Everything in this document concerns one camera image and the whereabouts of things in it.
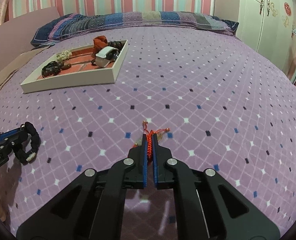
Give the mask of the black scrunchie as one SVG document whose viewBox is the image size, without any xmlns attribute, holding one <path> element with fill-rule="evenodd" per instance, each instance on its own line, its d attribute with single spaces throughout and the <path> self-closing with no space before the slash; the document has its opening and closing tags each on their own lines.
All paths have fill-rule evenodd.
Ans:
<svg viewBox="0 0 296 240">
<path fill-rule="evenodd" d="M 31 149 L 26 152 L 24 150 L 23 143 L 30 141 Z M 39 146 L 41 143 L 40 136 L 34 127 L 34 125 L 26 121 L 21 125 L 19 132 L 16 134 L 16 138 L 11 142 L 13 153 L 21 164 L 31 163 L 37 156 Z"/>
</svg>

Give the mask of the orange scrunchie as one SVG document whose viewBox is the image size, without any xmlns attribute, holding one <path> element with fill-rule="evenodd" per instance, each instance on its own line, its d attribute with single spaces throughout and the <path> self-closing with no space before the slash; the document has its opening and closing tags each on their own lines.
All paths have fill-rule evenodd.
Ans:
<svg viewBox="0 0 296 240">
<path fill-rule="evenodd" d="M 93 54 L 97 54 L 100 50 L 108 46 L 106 36 L 101 35 L 93 39 Z"/>
</svg>

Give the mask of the cream white scrunchie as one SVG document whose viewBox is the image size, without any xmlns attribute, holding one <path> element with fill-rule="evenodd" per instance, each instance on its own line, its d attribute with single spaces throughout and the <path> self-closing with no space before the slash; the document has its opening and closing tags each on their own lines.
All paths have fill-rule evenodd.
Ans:
<svg viewBox="0 0 296 240">
<path fill-rule="evenodd" d="M 66 60 L 70 59 L 71 56 L 72 56 L 72 52 L 70 50 L 65 50 L 65 51 L 58 53 L 56 55 L 56 60 L 58 62 L 66 61 Z"/>
</svg>

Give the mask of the pink headboard cushion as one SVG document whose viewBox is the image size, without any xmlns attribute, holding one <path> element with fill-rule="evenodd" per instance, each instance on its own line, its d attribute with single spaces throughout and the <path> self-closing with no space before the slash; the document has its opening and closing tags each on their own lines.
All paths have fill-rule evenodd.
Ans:
<svg viewBox="0 0 296 240">
<path fill-rule="evenodd" d="M 0 25 L 0 71 L 20 54 L 30 51 L 36 31 L 59 17 L 57 8 L 50 7 L 29 12 Z"/>
</svg>

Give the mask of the patchwork blue purple pillow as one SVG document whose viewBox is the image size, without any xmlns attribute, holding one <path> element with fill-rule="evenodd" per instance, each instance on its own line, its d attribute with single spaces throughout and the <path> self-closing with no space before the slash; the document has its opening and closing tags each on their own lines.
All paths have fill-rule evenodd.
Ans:
<svg viewBox="0 0 296 240">
<path fill-rule="evenodd" d="M 95 16 L 68 14 L 40 27 L 32 38 L 31 45 L 38 47 L 86 33 L 152 25 L 191 27 L 233 36 L 237 32 L 239 22 L 185 11 L 118 12 Z"/>
</svg>

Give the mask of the white tray brick pattern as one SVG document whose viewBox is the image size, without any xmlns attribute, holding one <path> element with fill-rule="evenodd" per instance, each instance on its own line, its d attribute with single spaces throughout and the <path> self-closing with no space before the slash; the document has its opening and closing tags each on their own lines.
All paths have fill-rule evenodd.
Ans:
<svg viewBox="0 0 296 240">
<path fill-rule="evenodd" d="M 56 53 L 40 64 L 36 70 L 21 83 L 21 88 L 23 92 L 27 94 L 57 88 L 115 83 L 128 51 L 128 40 L 121 40 L 120 42 L 123 44 L 123 47 L 114 62 L 109 63 L 104 59 L 104 56 L 112 51 L 111 48 L 106 49 L 104 53 L 100 55 L 100 61 L 105 64 L 104 68 L 95 64 L 93 46 L 88 45 L 70 50 L 72 55 L 64 62 L 65 64 L 71 65 L 69 69 L 62 70 L 56 76 L 42 77 L 42 68 L 51 61 L 56 60 L 59 55 Z"/>
</svg>

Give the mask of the white wardrobe with decals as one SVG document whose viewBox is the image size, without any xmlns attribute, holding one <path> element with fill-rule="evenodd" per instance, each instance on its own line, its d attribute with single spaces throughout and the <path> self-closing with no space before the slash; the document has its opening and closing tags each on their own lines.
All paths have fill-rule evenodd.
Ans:
<svg viewBox="0 0 296 240">
<path fill-rule="evenodd" d="M 237 37 L 285 74 L 292 71 L 296 0 L 240 0 Z"/>
</svg>

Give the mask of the black hair claw clip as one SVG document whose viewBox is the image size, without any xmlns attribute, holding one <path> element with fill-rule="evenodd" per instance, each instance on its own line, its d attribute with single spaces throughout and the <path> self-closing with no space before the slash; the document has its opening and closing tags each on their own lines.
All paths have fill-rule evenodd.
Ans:
<svg viewBox="0 0 296 240">
<path fill-rule="evenodd" d="M 45 65 L 41 70 L 41 75 L 43 78 L 48 76 L 56 76 L 61 72 L 61 68 L 56 61 L 51 61 L 47 65 Z"/>
</svg>

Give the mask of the purple diamond pattern bedspread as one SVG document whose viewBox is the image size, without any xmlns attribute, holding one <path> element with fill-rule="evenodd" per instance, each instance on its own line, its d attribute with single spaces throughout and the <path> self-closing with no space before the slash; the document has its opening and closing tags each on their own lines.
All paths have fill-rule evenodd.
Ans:
<svg viewBox="0 0 296 240">
<path fill-rule="evenodd" d="M 88 168 L 125 158 L 149 129 L 190 168 L 213 168 L 285 233 L 296 220 L 296 87 L 240 40 L 175 27 L 108 30 L 128 40 L 112 85 L 24 94 L 22 81 L 52 55 L 92 43 L 88 34 L 44 50 L 0 91 L 0 132 L 37 129 L 36 160 L 0 168 L 12 233 Z"/>
</svg>

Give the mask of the tan beige blanket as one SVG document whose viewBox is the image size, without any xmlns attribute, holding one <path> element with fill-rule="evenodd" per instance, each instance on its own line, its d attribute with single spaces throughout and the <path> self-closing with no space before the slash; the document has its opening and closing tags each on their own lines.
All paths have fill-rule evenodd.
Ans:
<svg viewBox="0 0 296 240">
<path fill-rule="evenodd" d="M 4 67 L 0 71 L 0 90 L 2 87 L 13 77 L 13 75 L 19 71 L 25 64 L 27 64 L 33 57 L 35 57 L 40 52 L 48 49 L 50 46 L 45 46 L 42 48 L 34 49 L 19 55 L 10 64 Z"/>
</svg>

